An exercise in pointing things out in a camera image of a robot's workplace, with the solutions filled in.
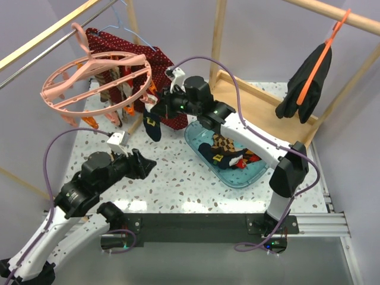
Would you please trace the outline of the navy green striped sock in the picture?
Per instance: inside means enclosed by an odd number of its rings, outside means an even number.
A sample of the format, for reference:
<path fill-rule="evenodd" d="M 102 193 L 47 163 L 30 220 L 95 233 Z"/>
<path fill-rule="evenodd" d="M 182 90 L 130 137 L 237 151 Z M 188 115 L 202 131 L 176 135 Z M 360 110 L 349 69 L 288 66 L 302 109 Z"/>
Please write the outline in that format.
<path fill-rule="evenodd" d="M 211 145 L 209 145 L 206 142 L 203 142 L 199 145 L 198 151 L 207 161 L 213 161 L 214 153 L 211 151 Z"/>

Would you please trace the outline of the navy buckle sock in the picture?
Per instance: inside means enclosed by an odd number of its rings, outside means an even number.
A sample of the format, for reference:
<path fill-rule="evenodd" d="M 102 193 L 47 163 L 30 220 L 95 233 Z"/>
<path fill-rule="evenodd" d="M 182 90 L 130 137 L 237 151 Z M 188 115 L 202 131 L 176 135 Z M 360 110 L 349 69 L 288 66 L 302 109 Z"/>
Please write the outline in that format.
<path fill-rule="evenodd" d="M 215 154 L 208 151 L 205 154 L 205 158 L 212 166 L 226 170 L 235 166 L 240 160 L 243 159 L 243 151 L 238 151 L 228 155 Z"/>

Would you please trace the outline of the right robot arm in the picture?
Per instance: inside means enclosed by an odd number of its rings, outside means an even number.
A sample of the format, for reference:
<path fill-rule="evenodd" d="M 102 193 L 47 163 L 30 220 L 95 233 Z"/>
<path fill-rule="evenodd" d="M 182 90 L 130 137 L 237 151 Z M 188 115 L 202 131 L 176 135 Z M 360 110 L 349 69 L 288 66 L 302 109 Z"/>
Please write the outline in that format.
<path fill-rule="evenodd" d="M 264 225 L 271 233 L 285 227 L 283 215 L 289 213 L 290 199 L 309 172 L 306 147 L 301 142 L 290 144 L 242 119 L 233 107 L 214 99 L 200 76 L 185 79 L 182 86 L 172 83 L 163 88 L 151 112 L 165 119 L 180 113 L 196 116 L 205 129 L 232 139 L 265 161 L 273 170 L 269 182 L 273 194 Z"/>

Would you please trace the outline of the red black argyle sock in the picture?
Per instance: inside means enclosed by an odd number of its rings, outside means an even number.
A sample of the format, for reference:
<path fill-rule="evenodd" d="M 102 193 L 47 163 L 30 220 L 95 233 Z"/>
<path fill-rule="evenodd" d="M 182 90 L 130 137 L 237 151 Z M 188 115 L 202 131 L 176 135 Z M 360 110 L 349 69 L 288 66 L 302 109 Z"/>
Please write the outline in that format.
<path fill-rule="evenodd" d="M 257 156 L 255 153 L 251 152 L 250 150 L 247 150 L 243 157 L 235 164 L 235 168 L 238 169 L 244 169 L 247 167 L 248 164 L 255 163 L 260 161 L 261 158 Z"/>

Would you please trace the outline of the brown checkered sock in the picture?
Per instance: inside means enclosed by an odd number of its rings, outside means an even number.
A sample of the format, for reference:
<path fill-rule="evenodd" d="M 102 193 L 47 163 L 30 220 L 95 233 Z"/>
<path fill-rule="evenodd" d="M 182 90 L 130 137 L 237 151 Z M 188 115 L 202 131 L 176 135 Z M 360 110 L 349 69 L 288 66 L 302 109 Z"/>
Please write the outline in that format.
<path fill-rule="evenodd" d="M 234 142 L 230 138 L 225 138 L 220 134 L 213 134 L 213 145 L 211 151 L 215 154 L 221 154 L 224 156 L 235 154 L 236 149 Z"/>

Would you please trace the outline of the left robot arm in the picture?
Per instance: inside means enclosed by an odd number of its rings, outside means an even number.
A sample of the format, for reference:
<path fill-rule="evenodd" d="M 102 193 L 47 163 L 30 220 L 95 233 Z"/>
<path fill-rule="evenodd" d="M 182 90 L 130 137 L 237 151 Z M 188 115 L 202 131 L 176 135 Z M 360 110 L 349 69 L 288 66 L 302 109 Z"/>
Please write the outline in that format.
<path fill-rule="evenodd" d="M 100 195 L 123 178 L 145 179 L 156 166 L 137 149 L 116 154 L 97 151 L 63 185 L 53 208 L 36 233 L 14 257 L 1 261 L 1 276 L 20 284 L 37 277 L 65 234 L 99 201 Z"/>

